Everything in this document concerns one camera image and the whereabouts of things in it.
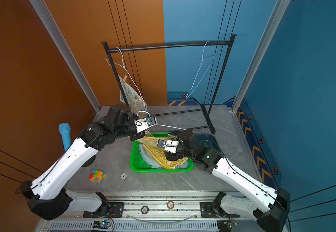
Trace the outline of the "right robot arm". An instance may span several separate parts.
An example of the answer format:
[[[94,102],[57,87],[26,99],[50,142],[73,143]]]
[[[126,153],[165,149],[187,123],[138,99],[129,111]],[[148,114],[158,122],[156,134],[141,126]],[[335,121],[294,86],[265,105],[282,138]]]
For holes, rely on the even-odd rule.
[[[197,168],[225,181],[244,195],[244,198],[237,198],[225,192],[218,193],[212,202],[215,215],[252,219],[265,232],[291,231],[289,192],[267,186],[236,167],[224,155],[213,135],[183,130],[170,140],[159,140],[157,145],[164,150],[168,160],[189,158]]]

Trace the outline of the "yellow striped towel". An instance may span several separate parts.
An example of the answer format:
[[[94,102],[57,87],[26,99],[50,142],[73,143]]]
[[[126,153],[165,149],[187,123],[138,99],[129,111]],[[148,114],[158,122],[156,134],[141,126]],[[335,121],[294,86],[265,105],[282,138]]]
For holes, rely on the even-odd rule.
[[[181,170],[188,168],[188,159],[182,158],[177,161],[169,161],[164,150],[157,146],[158,140],[171,140],[173,137],[168,132],[146,132],[146,136],[137,140],[142,159],[152,169]]]

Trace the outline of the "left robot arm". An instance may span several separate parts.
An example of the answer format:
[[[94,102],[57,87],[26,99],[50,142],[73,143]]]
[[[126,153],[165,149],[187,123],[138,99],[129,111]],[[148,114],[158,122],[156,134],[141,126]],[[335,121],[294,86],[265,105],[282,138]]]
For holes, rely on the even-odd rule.
[[[87,125],[62,157],[33,181],[18,188],[30,211],[45,220],[53,220],[66,212],[88,212],[97,217],[109,213],[110,203],[101,192],[81,193],[65,189],[65,184],[82,167],[90,165],[96,154],[116,139],[141,139],[145,131],[157,124],[155,117],[139,119],[125,105],[109,108],[108,114]]]

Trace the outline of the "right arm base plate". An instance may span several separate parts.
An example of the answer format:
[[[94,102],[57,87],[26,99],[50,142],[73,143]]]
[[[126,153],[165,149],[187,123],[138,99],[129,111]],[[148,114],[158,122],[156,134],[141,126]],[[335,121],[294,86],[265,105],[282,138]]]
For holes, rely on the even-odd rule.
[[[200,214],[202,218],[240,218],[237,214],[218,213],[214,210],[212,202],[200,203]]]

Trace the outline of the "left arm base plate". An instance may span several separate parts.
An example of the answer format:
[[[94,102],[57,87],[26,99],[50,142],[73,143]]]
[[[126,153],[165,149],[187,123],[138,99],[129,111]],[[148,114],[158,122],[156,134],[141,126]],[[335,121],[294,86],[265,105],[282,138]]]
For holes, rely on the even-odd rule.
[[[83,213],[84,218],[121,218],[124,210],[123,202],[103,203],[96,212]]]

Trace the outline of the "light green towel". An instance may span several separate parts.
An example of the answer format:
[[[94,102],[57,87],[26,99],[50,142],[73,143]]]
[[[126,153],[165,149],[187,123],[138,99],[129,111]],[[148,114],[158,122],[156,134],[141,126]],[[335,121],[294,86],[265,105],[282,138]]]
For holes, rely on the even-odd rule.
[[[139,151],[142,159],[152,167],[152,169],[186,169],[188,168],[188,159],[183,158],[178,161],[168,161],[163,149],[153,148],[145,144],[139,145]]]

